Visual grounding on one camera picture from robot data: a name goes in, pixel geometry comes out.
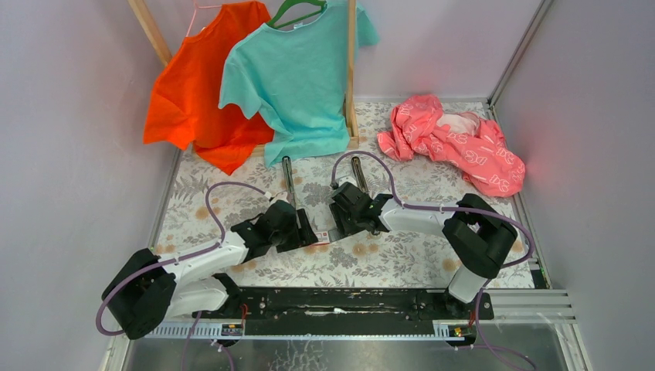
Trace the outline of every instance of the pink hanger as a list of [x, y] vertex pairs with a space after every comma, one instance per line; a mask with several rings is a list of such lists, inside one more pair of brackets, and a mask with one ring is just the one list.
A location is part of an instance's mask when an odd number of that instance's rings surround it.
[[198, 9], [212, 9], [212, 8], [220, 8], [221, 5], [204, 5], [200, 6], [198, 5], [198, 2], [196, 0], [193, 0], [193, 16], [191, 17], [191, 24], [188, 25], [188, 29], [186, 30], [186, 36], [188, 37], [188, 34], [191, 32], [191, 27], [193, 26], [193, 21], [195, 20], [195, 13], [198, 12]]

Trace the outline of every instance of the orange t-shirt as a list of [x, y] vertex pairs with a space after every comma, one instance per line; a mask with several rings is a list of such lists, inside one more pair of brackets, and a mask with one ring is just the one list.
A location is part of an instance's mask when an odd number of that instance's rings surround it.
[[224, 4], [197, 36], [187, 37], [154, 83], [144, 143], [170, 141], [185, 150], [194, 142], [201, 158], [232, 174], [256, 145], [273, 140], [273, 129], [239, 106], [219, 109], [223, 65], [232, 47], [270, 20], [260, 2]]

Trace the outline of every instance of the crumpled pink clothing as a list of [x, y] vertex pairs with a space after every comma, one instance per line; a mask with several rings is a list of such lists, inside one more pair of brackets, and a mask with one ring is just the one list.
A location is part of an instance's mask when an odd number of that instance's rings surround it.
[[[380, 149], [396, 161], [411, 160], [414, 152], [432, 161], [448, 161], [487, 196], [508, 197], [520, 191], [525, 165], [505, 148], [505, 136], [496, 121], [473, 112], [456, 115], [465, 120], [444, 117], [441, 102], [433, 95], [411, 97], [393, 109], [392, 130], [378, 134]], [[474, 134], [445, 124], [455, 121], [468, 122]]]

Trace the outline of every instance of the wooden pole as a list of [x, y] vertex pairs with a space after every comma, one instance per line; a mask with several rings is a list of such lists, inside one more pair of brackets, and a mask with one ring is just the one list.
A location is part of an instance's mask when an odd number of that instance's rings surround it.
[[145, 35], [148, 37], [148, 40], [150, 40], [154, 52], [157, 53], [159, 60], [164, 64], [164, 66], [167, 66], [172, 58], [171, 50], [168, 48], [168, 45], [166, 45], [166, 40], [164, 40], [164, 36], [161, 35], [157, 23], [154, 21], [154, 18], [152, 18], [150, 10], [148, 10], [148, 6], [145, 5], [145, 0], [127, 0], [127, 2], [130, 3], [132, 12], [137, 16], [141, 28], [144, 29]]
[[355, 28], [357, 27], [357, 2], [348, 0], [348, 85], [346, 86], [346, 126], [351, 129], [352, 137], [359, 137], [355, 105], [353, 103], [353, 79], [355, 76]]

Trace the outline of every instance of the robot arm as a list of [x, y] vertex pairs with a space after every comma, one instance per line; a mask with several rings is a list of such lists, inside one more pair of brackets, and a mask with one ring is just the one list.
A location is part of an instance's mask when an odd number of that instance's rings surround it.
[[462, 303], [472, 302], [485, 282], [498, 275], [518, 235], [512, 225], [497, 218], [438, 211], [444, 206], [462, 206], [495, 212], [471, 193], [452, 205], [415, 203], [431, 206], [422, 210], [405, 208], [388, 194], [371, 199], [350, 182], [337, 187], [331, 197], [334, 203], [330, 208], [341, 237], [362, 230], [373, 234], [405, 230], [447, 238], [462, 260], [462, 267], [455, 273], [448, 292]]
[[[226, 287], [228, 282], [212, 277], [213, 274], [263, 256], [271, 247], [284, 252], [311, 244], [305, 237], [309, 234], [310, 231], [298, 226], [295, 208], [278, 199], [264, 214], [230, 228], [220, 246], [203, 254], [200, 254], [202, 250], [218, 245], [219, 241], [160, 257], [148, 249], [137, 251], [107, 286], [102, 299], [134, 272], [159, 262], [177, 261], [150, 269], [130, 281], [107, 305], [127, 337], [139, 339], [164, 318], [219, 310], [230, 296], [231, 288]], [[182, 255], [195, 256], [183, 260]]]
[[[431, 209], [408, 209], [391, 195], [379, 194], [371, 199], [350, 182], [337, 187], [331, 197], [334, 202], [330, 209], [337, 224], [337, 230], [330, 233], [332, 241], [363, 230], [373, 234], [408, 230], [447, 238], [463, 264], [450, 282], [448, 292], [464, 304], [474, 299], [487, 280], [497, 276], [517, 237], [511, 225], [493, 217], [441, 213], [438, 205], [428, 203], [424, 205]], [[494, 211], [473, 194], [465, 195], [457, 205]], [[105, 289], [102, 299], [133, 273], [171, 260], [178, 263], [147, 270], [129, 281], [108, 302], [107, 307], [128, 338], [143, 337], [164, 318], [194, 311], [233, 311], [234, 308], [227, 308], [231, 306], [228, 304], [238, 300], [228, 299], [239, 290], [230, 287], [231, 280], [212, 275], [263, 256], [271, 247], [285, 252], [312, 244], [309, 237], [315, 236], [302, 227], [304, 224], [309, 223], [298, 225], [297, 212], [291, 204], [277, 200], [264, 214], [233, 226], [220, 246], [203, 254], [201, 250], [219, 242], [210, 241], [193, 251], [185, 251], [185, 259], [179, 253], [158, 257], [147, 249], [139, 250]]]

